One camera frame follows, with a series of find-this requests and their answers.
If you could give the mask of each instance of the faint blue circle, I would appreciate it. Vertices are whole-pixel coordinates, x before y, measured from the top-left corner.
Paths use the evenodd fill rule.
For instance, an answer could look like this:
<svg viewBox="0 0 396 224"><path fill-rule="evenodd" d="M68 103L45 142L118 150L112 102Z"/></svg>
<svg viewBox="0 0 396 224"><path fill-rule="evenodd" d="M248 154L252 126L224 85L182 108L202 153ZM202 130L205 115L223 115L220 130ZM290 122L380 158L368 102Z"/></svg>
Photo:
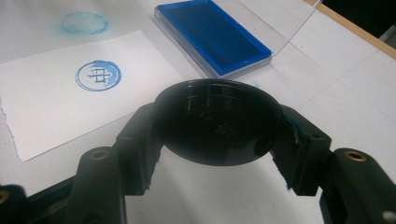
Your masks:
<svg viewBox="0 0 396 224"><path fill-rule="evenodd" d="M120 69L106 61L86 63L76 73L77 84L86 91L106 91L117 86L120 80Z"/></svg>
<svg viewBox="0 0 396 224"><path fill-rule="evenodd" d="M97 35L107 29L105 18L92 12L68 14L62 21L62 28L70 34Z"/></svg>

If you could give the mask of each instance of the screw hole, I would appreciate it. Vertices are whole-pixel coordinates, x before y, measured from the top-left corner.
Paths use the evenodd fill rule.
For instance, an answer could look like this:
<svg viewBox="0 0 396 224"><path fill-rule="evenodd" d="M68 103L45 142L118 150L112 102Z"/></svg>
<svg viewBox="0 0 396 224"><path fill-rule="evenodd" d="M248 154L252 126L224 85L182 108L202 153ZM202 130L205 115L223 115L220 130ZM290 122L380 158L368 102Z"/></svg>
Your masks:
<svg viewBox="0 0 396 224"><path fill-rule="evenodd" d="M107 156L108 156L108 151L106 151L106 150L97 150L97 151L94 151L91 154L90 158L93 161L100 161L100 160L106 158Z"/></svg>
<svg viewBox="0 0 396 224"><path fill-rule="evenodd" d="M361 155L359 152L348 151L346 152L346 156L353 161L367 161L367 158Z"/></svg>
<svg viewBox="0 0 396 224"><path fill-rule="evenodd" d="M127 134L126 136L123 136L120 139L122 139L122 140L135 140L136 139L136 133Z"/></svg>
<svg viewBox="0 0 396 224"><path fill-rule="evenodd" d="M311 137L312 137L312 138L317 138L317 139L318 139L318 138L321 138L320 135L318 135L318 134L316 134L316 133L312 134Z"/></svg>

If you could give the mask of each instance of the ink pad case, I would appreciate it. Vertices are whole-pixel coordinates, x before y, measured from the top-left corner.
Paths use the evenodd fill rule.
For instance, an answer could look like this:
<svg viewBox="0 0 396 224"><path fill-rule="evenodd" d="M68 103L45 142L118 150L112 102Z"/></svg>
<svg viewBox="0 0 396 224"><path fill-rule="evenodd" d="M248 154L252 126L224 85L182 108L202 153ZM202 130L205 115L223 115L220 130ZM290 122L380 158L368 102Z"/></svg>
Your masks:
<svg viewBox="0 0 396 224"><path fill-rule="evenodd" d="M277 8L298 8L293 2L279 4L283 1L290 0L265 0L265 4L256 0L259 3L256 6L246 6L244 0L175 2L156 6L155 18L163 32L175 40L207 76L233 79L271 62L297 32L296 28L301 28L302 21L309 18L310 14L282 24L284 16L277 13ZM302 2L308 9L316 8ZM255 8L266 11L254 11ZM286 14L296 17L293 10ZM297 14L304 13L299 9Z"/></svg>

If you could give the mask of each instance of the blue ink pad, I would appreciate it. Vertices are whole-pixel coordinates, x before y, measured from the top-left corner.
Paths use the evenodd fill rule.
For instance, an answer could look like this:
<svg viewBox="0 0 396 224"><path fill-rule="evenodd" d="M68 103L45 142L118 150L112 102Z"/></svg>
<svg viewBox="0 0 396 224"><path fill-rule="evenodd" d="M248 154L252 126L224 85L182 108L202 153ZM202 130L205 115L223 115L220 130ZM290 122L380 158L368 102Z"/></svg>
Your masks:
<svg viewBox="0 0 396 224"><path fill-rule="evenodd" d="M105 18L91 12L68 14L62 21L62 28L69 34L98 35L107 29Z"/></svg>
<svg viewBox="0 0 396 224"><path fill-rule="evenodd" d="M211 77L228 77L271 61L271 50L210 0L159 5L156 17Z"/></svg>
<svg viewBox="0 0 396 224"><path fill-rule="evenodd" d="M77 84L86 91L106 91L119 84L121 71L115 63L93 61L76 73Z"/></svg>

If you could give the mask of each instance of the brass insert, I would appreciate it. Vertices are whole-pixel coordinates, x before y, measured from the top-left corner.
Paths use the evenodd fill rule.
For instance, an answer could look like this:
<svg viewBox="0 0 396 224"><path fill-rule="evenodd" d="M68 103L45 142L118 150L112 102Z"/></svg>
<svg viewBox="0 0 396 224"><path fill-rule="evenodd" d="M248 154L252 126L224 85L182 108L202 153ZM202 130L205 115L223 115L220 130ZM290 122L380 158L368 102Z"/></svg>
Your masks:
<svg viewBox="0 0 396 224"><path fill-rule="evenodd" d="M93 161L100 161L106 158L107 156L108 156L107 150L97 150L90 155L90 159Z"/></svg>
<svg viewBox="0 0 396 224"><path fill-rule="evenodd" d="M0 204L4 203L9 196L9 192L5 190L0 190Z"/></svg>
<svg viewBox="0 0 396 224"><path fill-rule="evenodd" d="M353 161L367 161L367 158L361 155L359 152L348 151L346 152L346 156Z"/></svg>

